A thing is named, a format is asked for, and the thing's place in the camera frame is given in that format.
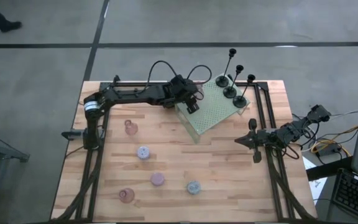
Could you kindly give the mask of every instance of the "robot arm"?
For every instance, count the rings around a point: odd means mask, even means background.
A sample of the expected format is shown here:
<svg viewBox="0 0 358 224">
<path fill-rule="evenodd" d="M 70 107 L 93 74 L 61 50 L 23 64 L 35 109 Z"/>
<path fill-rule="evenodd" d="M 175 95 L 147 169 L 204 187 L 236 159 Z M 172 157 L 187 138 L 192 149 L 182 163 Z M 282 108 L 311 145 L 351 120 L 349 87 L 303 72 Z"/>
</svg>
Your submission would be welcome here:
<svg viewBox="0 0 358 224">
<path fill-rule="evenodd" d="M 306 132 L 306 128 L 313 123 L 327 122 L 331 113 L 328 112 L 323 106 L 316 105 L 312 107 L 307 116 L 299 121 L 292 121 L 291 123 L 284 124 L 276 130 L 261 129 L 256 131 L 256 120 L 249 121 L 249 133 L 234 141 L 236 143 L 247 146 L 253 149 L 254 163 L 261 160 L 258 146 L 271 145 L 276 149 L 284 149 L 290 142 L 295 142 L 301 138 Z"/>
<path fill-rule="evenodd" d="M 84 99 L 85 118 L 87 128 L 83 133 L 85 149 L 97 149 L 101 142 L 98 133 L 98 121 L 112 106 L 126 103 L 148 103 L 150 105 L 174 107 L 176 103 L 186 103 L 189 113 L 197 111 L 197 100 L 194 96 L 198 92 L 196 84 L 176 75 L 168 83 L 152 85 L 144 90 L 116 90 L 114 88 L 119 77 L 114 78 L 106 88 L 93 93 Z"/>
</svg>

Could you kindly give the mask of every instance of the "gray floor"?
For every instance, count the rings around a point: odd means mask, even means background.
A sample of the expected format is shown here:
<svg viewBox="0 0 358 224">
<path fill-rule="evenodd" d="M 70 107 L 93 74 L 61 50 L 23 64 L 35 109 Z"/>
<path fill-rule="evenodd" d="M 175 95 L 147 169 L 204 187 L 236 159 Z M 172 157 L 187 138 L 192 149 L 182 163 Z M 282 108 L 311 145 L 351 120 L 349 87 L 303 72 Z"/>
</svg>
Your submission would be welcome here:
<svg viewBox="0 0 358 224">
<path fill-rule="evenodd" d="M 0 44 L 92 43 L 103 0 L 0 0 L 22 30 L 0 33 Z M 101 42 L 358 41 L 358 0 L 190 1 L 111 0 Z M 228 48 L 99 49 L 90 80 L 145 80 L 156 60 L 178 73 L 206 64 L 215 74 Z M 332 113 L 358 109 L 358 47 L 237 48 L 233 65 L 259 80 L 285 81 L 298 115 L 322 104 Z M 11 161 L 0 193 L 0 223 L 48 220 L 90 49 L 0 49 L 0 137 L 31 153 Z M 153 80 L 172 73 L 158 66 Z M 194 79 L 204 79 L 200 70 Z M 320 134 L 358 124 L 352 114 L 321 126 Z M 353 151 L 354 141 L 344 145 Z M 305 154 L 316 164 L 312 155 Z M 338 159 L 336 155 L 326 162 Z M 322 198 L 329 198 L 329 179 Z M 324 201 L 317 208 L 325 217 Z"/>
</svg>

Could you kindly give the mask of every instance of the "keyboard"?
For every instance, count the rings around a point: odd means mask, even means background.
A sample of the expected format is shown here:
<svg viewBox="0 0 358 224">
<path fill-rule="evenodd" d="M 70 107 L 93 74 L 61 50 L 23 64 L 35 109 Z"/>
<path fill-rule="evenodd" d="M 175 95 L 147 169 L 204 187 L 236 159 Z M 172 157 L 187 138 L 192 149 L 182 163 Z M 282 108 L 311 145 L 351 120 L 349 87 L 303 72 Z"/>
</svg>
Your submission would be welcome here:
<svg viewBox="0 0 358 224">
<path fill-rule="evenodd" d="M 358 175 L 340 169 L 331 201 L 358 216 Z"/>
</svg>

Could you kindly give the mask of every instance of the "white paper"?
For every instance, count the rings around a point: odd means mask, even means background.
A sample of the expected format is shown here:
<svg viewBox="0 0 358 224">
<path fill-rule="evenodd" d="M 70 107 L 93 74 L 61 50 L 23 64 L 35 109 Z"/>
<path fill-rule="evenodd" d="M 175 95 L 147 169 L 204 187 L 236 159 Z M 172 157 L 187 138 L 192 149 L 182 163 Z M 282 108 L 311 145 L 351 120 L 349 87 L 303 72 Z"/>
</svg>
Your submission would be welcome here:
<svg viewBox="0 0 358 224">
<path fill-rule="evenodd" d="M 302 157 L 302 158 L 303 158 L 303 163 L 304 163 L 306 169 L 316 167 L 316 165 L 314 165 L 312 162 L 310 162 L 307 158 L 305 158 L 305 157 Z M 326 183 L 326 180 L 327 180 L 327 177 L 324 177 L 324 178 L 309 182 L 311 195 L 313 196 L 313 199 L 319 199 L 321 191 L 323 191 L 324 184 Z"/>
</svg>

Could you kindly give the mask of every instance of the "wooden tabletop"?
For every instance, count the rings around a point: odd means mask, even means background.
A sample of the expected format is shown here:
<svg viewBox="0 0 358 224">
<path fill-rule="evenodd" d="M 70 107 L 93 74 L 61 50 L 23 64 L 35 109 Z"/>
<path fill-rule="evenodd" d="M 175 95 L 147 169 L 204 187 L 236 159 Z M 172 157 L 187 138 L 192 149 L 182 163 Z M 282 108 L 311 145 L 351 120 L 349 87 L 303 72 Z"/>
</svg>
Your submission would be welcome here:
<svg viewBox="0 0 358 224">
<path fill-rule="evenodd" d="M 277 126 L 292 121 L 284 82 L 267 82 Z M 96 92 L 99 83 L 84 82 L 80 100 Z M 262 91 L 261 94 L 269 128 Z M 199 144 L 194 144 L 174 110 L 143 103 L 114 106 L 106 133 L 93 221 L 277 221 L 264 149 L 261 149 L 262 162 L 254 164 L 252 151 L 233 141 L 248 133 L 250 118 L 255 118 L 260 128 L 254 90 L 247 90 L 246 95 L 252 101 L 246 111 L 241 116 L 234 114 L 206 131 Z M 134 136 L 125 133 L 126 119 L 139 126 L 139 132 Z M 83 106 L 78 105 L 73 128 L 85 127 Z M 82 140 L 70 142 L 67 153 L 80 146 Z M 150 159 L 141 161 L 137 158 L 140 146 L 150 148 Z M 78 193 L 85 155 L 86 151 L 82 149 L 65 160 L 52 218 L 62 214 Z M 316 216 L 302 159 L 285 156 L 284 161 L 292 192 L 306 210 Z M 150 183 L 154 172 L 165 176 L 165 183 L 160 187 Z M 190 195 L 186 191 L 191 180 L 200 182 L 200 194 Z M 127 187 L 134 190 L 135 199 L 124 204 L 119 200 L 118 192 Z M 280 198 L 285 209 L 282 193 Z M 88 203 L 85 204 L 83 215 L 88 210 Z"/>
</svg>

